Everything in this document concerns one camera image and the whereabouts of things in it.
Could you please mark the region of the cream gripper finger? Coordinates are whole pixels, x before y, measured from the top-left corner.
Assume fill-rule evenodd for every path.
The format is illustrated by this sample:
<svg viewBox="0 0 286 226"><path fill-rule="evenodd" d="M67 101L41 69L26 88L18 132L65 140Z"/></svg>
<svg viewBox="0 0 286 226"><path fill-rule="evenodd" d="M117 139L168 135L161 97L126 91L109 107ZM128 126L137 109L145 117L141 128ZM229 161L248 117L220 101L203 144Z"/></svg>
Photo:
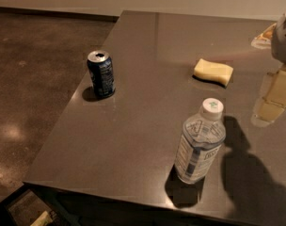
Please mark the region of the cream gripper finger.
<svg viewBox="0 0 286 226"><path fill-rule="evenodd" d="M274 123L286 110L286 64L275 73L267 73L262 81L251 122L258 127Z"/></svg>
<svg viewBox="0 0 286 226"><path fill-rule="evenodd" d="M276 26L277 24L269 25L261 34L252 40L251 46L257 49L270 49Z"/></svg>

